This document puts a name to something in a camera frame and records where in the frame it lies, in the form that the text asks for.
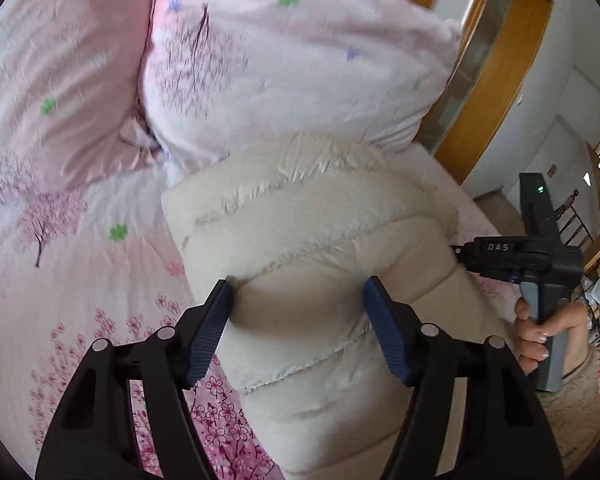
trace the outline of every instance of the pink pillow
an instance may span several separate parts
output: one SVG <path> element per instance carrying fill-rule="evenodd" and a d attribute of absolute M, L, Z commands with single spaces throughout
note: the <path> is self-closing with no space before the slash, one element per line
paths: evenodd
<path fill-rule="evenodd" d="M 138 105 L 152 0 L 0 8 L 0 203 L 153 158 Z"/>
<path fill-rule="evenodd" d="M 198 168 L 299 131 L 397 151 L 459 39 L 408 0 L 156 0 L 142 104 L 160 143 Z"/>

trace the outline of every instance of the gray handle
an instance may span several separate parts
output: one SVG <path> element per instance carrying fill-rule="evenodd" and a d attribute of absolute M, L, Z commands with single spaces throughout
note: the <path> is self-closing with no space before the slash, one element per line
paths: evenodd
<path fill-rule="evenodd" d="M 531 317 L 538 323 L 544 323 L 558 311 L 558 302 L 566 290 L 562 286 L 541 285 L 523 282 L 520 284 L 522 297 L 531 309 Z M 530 375 L 536 390 L 557 392 L 562 387 L 562 370 L 567 352 L 568 334 L 563 332 L 550 337 L 545 343 L 549 357 L 540 362 L 538 369 Z"/>

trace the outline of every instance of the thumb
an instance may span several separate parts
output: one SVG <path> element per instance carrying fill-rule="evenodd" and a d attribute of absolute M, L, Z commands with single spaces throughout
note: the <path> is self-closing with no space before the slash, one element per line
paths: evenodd
<path fill-rule="evenodd" d="M 587 309 L 581 303 L 569 303 L 548 319 L 540 329 L 545 336 L 552 337 L 583 324 L 587 325 Z"/>

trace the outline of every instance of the glass panel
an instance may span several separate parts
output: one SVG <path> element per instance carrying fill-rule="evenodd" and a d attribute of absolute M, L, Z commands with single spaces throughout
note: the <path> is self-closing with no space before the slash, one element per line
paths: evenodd
<path fill-rule="evenodd" d="M 487 0 L 484 12 L 444 94 L 422 125 L 418 140 L 434 153 L 450 130 L 480 77 L 512 0 Z"/>

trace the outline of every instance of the pink floral bed sheet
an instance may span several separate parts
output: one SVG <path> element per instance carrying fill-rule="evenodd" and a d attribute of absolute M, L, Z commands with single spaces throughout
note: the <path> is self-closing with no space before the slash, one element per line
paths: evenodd
<path fill-rule="evenodd" d="M 459 241 L 496 234 L 421 146 L 396 156 L 458 206 Z M 204 301 L 191 297 L 160 206 L 161 193 L 181 177 L 167 162 L 0 207 L 0 437 L 30 474 L 55 407 L 94 339 L 142 340 Z M 512 286 L 477 283 L 494 308 L 505 316 L 512 311 Z M 141 384 L 132 384 L 132 393 L 142 462 L 159 475 Z M 282 478 L 217 358 L 186 399 L 218 478 Z"/>

